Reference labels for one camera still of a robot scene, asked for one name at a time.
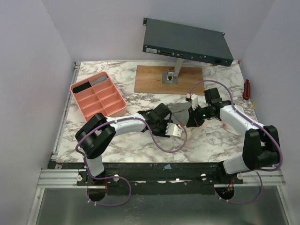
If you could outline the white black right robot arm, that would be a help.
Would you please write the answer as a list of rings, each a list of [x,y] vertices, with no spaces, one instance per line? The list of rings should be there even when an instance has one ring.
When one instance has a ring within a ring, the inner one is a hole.
[[[244,137],[242,153],[239,156],[221,162],[221,169],[216,171],[218,182],[225,184],[233,178],[234,173],[261,169],[280,163],[279,138],[274,126],[256,123],[230,100],[223,100],[217,88],[204,92],[206,107],[200,107],[198,96],[187,94],[191,103],[188,109],[187,127],[199,127],[205,120],[218,119],[226,122]]]

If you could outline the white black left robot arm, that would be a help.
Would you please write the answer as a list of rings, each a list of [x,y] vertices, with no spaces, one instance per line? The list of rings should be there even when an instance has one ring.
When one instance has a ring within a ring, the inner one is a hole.
[[[105,169],[102,154],[114,137],[145,131],[149,131],[152,135],[168,137],[166,130],[169,123],[172,123],[172,112],[165,104],[159,104],[152,110],[138,111],[133,115],[117,118],[96,113],[75,134],[90,171],[88,180],[93,185],[103,182]]]

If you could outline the grey cream underwear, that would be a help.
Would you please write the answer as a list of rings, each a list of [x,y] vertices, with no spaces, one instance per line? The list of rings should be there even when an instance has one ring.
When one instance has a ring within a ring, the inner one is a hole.
[[[185,103],[170,103],[167,105],[170,111],[172,112],[172,120],[175,124],[183,124],[187,131],[187,140],[192,136],[192,131],[190,128],[187,128],[187,123],[189,119],[188,109],[191,106],[189,102]]]

